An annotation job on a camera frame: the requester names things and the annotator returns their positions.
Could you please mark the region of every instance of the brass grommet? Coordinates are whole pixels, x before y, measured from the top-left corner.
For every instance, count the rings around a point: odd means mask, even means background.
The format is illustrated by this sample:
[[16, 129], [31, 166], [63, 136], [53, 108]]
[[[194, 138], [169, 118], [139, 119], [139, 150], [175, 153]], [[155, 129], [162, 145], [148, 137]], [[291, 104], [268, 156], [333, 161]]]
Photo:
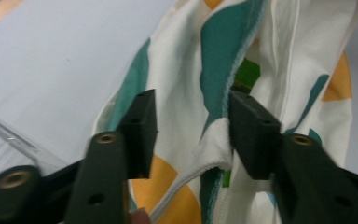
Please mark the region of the brass grommet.
[[31, 177], [28, 171], [17, 171], [4, 176], [0, 179], [0, 189], [12, 189], [27, 182]]
[[292, 137], [292, 141], [302, 146], [312, 145], [312, 141], [306, 136], [295, 135]]
[[104, 134], [97, 138], [97, 143], [99, 144], [108, 144], [113, 143], [116, 140], [116, 136], [114, 134]]

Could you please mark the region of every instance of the fabric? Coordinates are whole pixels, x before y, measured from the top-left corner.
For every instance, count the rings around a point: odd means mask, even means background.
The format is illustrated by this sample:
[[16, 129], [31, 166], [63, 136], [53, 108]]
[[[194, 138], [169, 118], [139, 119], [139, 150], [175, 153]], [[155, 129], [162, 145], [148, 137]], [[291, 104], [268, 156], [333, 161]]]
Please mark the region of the fabric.
[[332, 74], [357, 21], [352, 0], [179, 0], [95, 127], [114, 130], [135, 94], [156, 89], [151, 179], [131, 181], [134, 205], [153, 223], [279, 223], [269, 181], [252, 180], [230, 146], [228, 91], [233, 83], [251, 91], [282, 133], [317, 139], [342, 166], [351, 123], [345, 62]]

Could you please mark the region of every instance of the fabric bag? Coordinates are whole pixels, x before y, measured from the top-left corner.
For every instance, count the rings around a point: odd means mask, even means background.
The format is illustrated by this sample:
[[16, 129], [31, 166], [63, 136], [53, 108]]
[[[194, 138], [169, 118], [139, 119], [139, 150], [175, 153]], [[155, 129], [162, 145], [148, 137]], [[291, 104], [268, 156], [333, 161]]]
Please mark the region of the fabric bag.
[[350, 76], [331, 75], [357, 22], [352, 0], [177, 1], [95, 124], [114, 130], [137, 93], [156, 89], [151, 179], [130, 181], [132, 208], [145, 207], [153, 223], [280, 222], [269, 181], [252, 180], [231, 148], [228, 92], [253, 86], [282, 133], [320, 141], [342, 166]]

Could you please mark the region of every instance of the screw hole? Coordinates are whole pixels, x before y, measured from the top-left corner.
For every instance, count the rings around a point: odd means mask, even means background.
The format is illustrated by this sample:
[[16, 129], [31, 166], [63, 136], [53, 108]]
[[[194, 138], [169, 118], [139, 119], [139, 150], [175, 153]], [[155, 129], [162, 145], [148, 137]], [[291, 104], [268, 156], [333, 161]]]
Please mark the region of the screw hole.
[[0, 189], [12, 189], [27, 182], [31, 177], [28, 171], [18, 171], [4, 176], [0, 179]]
[[97, 138], [97, 142], [100, 144], [112, 143], [116, 140], [116, 137], [113, 134], [104, 134]]
[[100, 206], [104, 201], [104, 195], [101, 193], [93, 194], [89, 197], [89, 205]]
[[335, 196], [334, 200], [336, 201], [336, 203], [339, 203], [344, 207], [352, 207], [353, 206], [352, 202], [349, 199], [339, 196], [339, 195]]
[[302, 145], [302, 146], [310, 146], [312, 145], [312, 141], [308, 137], [305, 136], [293, 136], [292, 141], [296, 144]]
[[139, 123], [139, 122], [141, 122], [141, 121], [140, 121], [139, 119], [131, 119], [130, 122], [131, 122], [131, 123]]

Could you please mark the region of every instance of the teal pattern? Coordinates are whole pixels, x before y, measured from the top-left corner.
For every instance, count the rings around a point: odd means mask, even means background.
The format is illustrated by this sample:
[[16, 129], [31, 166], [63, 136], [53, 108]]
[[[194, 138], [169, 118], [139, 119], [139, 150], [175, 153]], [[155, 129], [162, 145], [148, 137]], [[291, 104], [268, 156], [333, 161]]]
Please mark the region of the teal pattern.
[[273, 205], [274, 207], [276, 207], [276, 205], [277, 205], [277, 200], [276, 200], [276, 198], [275, 198], [275, 195], [274, 195], [273, 193], [271, 193], [271, 192], [267, 192], [267, 196], [269, 197], [269, 200], [271, 201], [272, 205]]
[[135, 200], [133, 200], [133, 198], [130, 196], [130, 211], [134, 211], [136, 210], [138, 207], [136, 205]]
[[317, 143], [319, 143], [322, 146], [322, 138], [317, 134], [314, 130], [310, 129], [310, 132], [308, 133], [308, 136], [315, 140]]
[[300, 125], [301, 121], [310, 112], [310, 109], [312, 108], [313, 104], [315, 103], [316, 99], [318, 98], [319, 94], [321, 93], [322, 89], [324, 88], [324, 85], [327, 83], [328, 79], [329, 79], [329, 75], [321, 75], [318, 77], [318, 80], [316, 80], [316, 83], [313, 85], [312, 89], [310, 90], [310, 98], [308, 99], [307, 105], [305, 106], [305, 109], [304, 109], [303, 113], [301, 114], [298, 124], [296, 125], [296, 127], [287, 130], [284, 134], [290, 134], [290, 133], [295, 132], [295, 130]]
[[[265, 0], [248, 0], [216, 12], [201, 29], [202, 72], [200, 87], [209, 117], [204, 130], [227, 116], [227, 97], [241, 57], [261, 22]], [[214, 168], [201, 176], [202, 223], [213, 222], [213, 210], [224, 171]]]
[[118, 123], [130, 108], [133, 98], [135, 98], [136, 94], [146, 89], [149, 71], [149, 60], [147, 57], [149, 45], [150, 39], [139, 49], [132, 61], [131, 67], [117, 94], [115, 107], [113, 108], [108, 124], [108, 131], [114, 131], [116, 129]]

